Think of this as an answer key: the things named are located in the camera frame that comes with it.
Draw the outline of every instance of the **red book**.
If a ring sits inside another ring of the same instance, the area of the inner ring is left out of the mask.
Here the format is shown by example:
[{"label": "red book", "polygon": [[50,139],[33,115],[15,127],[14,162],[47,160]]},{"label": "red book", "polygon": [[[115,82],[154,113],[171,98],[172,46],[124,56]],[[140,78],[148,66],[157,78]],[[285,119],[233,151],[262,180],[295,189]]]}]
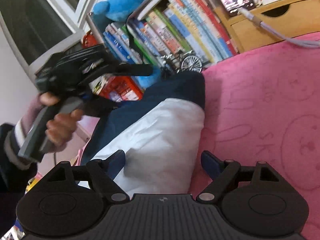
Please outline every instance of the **red book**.
[{"label": "red book", "polygon": [[220,33],[221,37],[226,42],[226,44],[227,44],[230,52],[232,53],[232,55],[236,55],[237,52],[236,52],[235,48],[233,47],[233,45],[231,43],[231,40],[229,38],[228,33],[223,28],[223,26],[217,21],[217,19],[215,18],[213,12],[209,9],[209,7],[207,5],[204,4],[204,2],[202,0],[195,0],[195,1],[203,9],[205,14],[208,16],[208,18],[211,20],[213,25],[216,27],[217,31]]}]

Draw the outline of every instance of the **bicycle wheel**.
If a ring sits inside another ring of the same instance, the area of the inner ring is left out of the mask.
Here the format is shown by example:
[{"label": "bicycle wheel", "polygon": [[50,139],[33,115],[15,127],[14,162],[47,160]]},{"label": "bicycle wheel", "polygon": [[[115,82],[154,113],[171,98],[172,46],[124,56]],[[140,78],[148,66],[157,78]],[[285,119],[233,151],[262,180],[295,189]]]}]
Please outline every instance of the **bicycle wheel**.
[{"label": "bicycle wheel", "polygon": [[190,55],[184,58],[181,63],[181,71],[202,71],[202,63],[201,60],[194,55]]}]

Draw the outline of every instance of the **white wall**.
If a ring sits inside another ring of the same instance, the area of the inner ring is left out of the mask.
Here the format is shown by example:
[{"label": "white wall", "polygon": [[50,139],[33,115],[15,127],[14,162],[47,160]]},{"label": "white wall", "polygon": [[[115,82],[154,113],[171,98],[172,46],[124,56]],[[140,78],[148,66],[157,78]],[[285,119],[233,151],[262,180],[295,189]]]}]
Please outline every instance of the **white wall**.
[{"label": "white wall", "polygon": [[37,94],[0,27],[0,124],[15,124]]}]

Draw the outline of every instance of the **pink bed sheet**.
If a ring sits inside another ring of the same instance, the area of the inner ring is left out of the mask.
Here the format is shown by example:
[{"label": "pink bed sheet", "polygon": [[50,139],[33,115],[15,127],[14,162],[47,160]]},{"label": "pink bed sheet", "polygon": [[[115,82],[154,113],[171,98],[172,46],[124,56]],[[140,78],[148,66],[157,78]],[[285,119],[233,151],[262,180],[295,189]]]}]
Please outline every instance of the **pink bed sheet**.
[{"label": "pink bed sheet", "polygon": [[[300,39],[319,40],[320,33]],[[267,161],[307,200],[308,240],[320,239],[320,49],[287,42],[227,59],[204,72],[205,123],[190,192],[210,182],[209,150],[242,165]]]}]

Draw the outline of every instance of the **yellow wooden surface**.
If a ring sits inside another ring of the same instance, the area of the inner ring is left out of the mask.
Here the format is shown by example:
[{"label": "yellow wooden surface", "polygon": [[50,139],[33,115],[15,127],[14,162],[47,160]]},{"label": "yellow wooden surface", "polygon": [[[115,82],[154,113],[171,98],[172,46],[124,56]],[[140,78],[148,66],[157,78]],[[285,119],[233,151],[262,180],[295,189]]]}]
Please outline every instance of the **yellow wooden surface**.
[{"label": "yellow wooden surface", "polygon": [[[268,17],[261,14],[287,4],[290,4],[289,10],[279,17]],[[320,31],[320,0],[279,0],[250,12],[290,38]],[[223,8],[216,8],[215,13],[240,53],[281,41],[262,28],[256,27],[242,15],[230,17]]]}]

